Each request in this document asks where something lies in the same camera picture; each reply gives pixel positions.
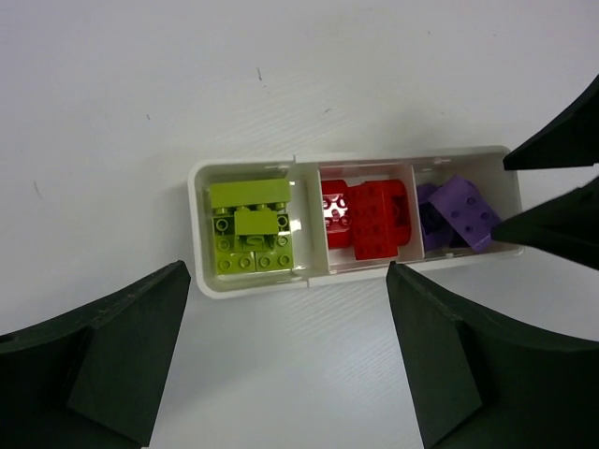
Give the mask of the red rectangular lego brick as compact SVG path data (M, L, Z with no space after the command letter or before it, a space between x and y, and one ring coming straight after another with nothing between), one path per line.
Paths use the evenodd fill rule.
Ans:
M389 196L391 181L365 181L348 189L352 242L357 260L398 255Z

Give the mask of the lime green lego plate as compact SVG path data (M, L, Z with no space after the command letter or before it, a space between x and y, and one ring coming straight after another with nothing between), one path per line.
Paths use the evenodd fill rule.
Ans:
M294 266L290 220L282 203L213 211L219 275L288 270Z

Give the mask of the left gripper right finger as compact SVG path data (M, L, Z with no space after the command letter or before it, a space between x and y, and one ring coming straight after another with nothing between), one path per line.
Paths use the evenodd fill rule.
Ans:
M594 448L598 345L531 326L402 264L387 291L427 448Z

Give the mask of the red half-round lego brick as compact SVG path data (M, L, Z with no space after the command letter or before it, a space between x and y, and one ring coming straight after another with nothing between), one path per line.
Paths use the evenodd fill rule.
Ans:
M344 180L321 181L323 214L330 250L352 245L351 217L348 205L348 186Z

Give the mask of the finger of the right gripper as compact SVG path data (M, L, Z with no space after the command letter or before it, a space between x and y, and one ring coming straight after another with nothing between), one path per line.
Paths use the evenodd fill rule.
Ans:
M555 119L503 160L507 171L598 163L598 77Z
M598 180L505 220L491 238L598 269Z

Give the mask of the light purple round lego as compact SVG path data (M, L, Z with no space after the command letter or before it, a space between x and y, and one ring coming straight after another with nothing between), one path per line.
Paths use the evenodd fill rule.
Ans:
M428 201L477 253L491 244L491 230L502 220L478 188L459 175L441 185Z

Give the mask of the red curved lego brick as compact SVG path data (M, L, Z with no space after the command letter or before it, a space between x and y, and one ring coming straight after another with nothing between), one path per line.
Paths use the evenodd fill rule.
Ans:
M393 236L399 246L406 245L412 237L409 197L402 181L392 180L389 187Z

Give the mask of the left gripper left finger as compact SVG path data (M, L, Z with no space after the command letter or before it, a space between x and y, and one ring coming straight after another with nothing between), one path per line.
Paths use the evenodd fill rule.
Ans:
M190 282L177 261L3 335L2 447L148 447Z

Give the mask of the lime green lego brick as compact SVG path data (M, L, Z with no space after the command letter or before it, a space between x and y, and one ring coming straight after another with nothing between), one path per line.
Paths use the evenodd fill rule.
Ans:
M291 190L285 178L213 183L209 200L218 234L270 236L288 228Z

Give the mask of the printed purple lego brick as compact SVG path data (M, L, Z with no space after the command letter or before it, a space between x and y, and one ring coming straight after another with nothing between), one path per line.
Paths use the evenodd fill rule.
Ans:
M453 229L446 219L429 201L438 187L432 183L419 184L416 187L418 212L426 252L435 251L449 245Z

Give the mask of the white three-compartment tray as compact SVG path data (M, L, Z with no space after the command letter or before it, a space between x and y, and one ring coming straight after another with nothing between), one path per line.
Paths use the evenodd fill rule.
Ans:
M225 299L520 252L491 229L521 209L500 146L291 155L196 164L188 176L197 285Z

